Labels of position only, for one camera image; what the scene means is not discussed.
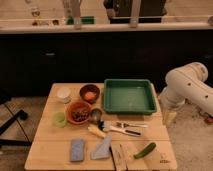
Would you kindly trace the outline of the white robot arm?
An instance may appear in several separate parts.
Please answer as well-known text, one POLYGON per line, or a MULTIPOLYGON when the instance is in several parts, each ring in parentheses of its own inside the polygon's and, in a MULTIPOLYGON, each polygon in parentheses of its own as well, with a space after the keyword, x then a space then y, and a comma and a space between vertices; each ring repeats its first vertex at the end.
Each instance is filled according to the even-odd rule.
POLYGON ((166 87, 158 96, 164 125, 170 125, 186 100, 201 109, 207 124, 213 124, 213 87, 205 84, 207 78, 208 70, 200 62, 189 63, 166 74, 166 87))

